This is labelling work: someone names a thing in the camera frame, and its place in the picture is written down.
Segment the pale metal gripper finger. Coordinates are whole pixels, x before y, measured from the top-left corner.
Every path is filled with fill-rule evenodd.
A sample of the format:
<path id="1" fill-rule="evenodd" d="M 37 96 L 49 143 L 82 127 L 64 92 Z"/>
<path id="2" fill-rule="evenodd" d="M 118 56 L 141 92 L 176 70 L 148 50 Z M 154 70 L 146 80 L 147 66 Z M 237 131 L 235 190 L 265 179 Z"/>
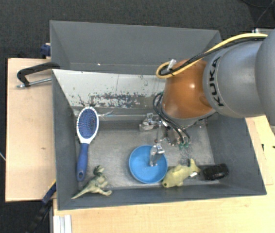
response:
<path id="1" fill-rule="evenodd" d="M 149 161 L 150 166 L 156 165 L 155 157 L 156 157 L 156 147 L 155 147 L 155 145 L 153 145 L 150 149 L 150 161 Z"/>
<path id="2" fill-rule="evenodd" d="M 164 154 L 165 154 L 165 151 L 163 150 L 162 147 L 156 147 L 156 151 L 154 154 L 154 166 L 158 164 L 158 161 Z"/>

